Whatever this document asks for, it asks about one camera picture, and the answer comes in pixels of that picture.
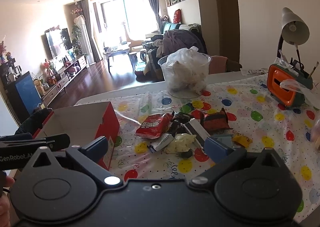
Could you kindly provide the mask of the person's left hand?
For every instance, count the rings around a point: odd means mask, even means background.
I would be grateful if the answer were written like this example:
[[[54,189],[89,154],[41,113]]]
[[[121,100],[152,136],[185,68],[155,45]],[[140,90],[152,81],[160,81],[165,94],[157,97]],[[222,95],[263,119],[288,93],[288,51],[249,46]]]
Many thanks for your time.
[[[3,187],[12,187],[15,180],[6,176]],[[10,202],[7,195],[3,192],[0,199],[0,224],[1,227],[10,227]]]

